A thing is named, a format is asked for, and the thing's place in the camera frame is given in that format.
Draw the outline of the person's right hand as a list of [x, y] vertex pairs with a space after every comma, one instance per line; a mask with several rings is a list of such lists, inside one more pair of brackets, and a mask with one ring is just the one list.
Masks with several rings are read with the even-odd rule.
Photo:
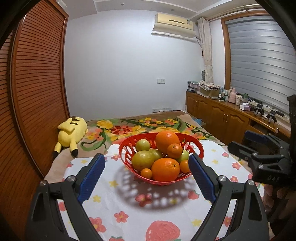
[[284, 219], [295, 212], [295, 191], [265, 184], [263, 205], [269, 221]]

